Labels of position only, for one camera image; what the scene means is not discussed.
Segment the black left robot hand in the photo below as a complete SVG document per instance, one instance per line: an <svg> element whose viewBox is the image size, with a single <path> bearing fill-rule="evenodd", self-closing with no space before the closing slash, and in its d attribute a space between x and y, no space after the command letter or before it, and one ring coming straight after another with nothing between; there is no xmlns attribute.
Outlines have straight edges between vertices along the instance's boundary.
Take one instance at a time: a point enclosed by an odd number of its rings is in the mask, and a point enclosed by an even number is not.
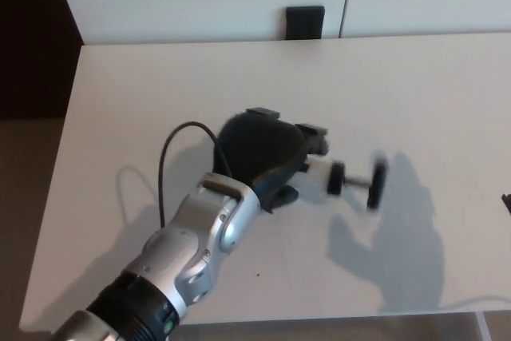
<svg viewBox="0 0 511 341"><path fill-rule="evenodd" d="M212 171L247 185L272 213L298 200L290 181L306 169L307 157L328 150L327 129L282 121L278 112L262 107L246 109L220 130Z"/></svg>

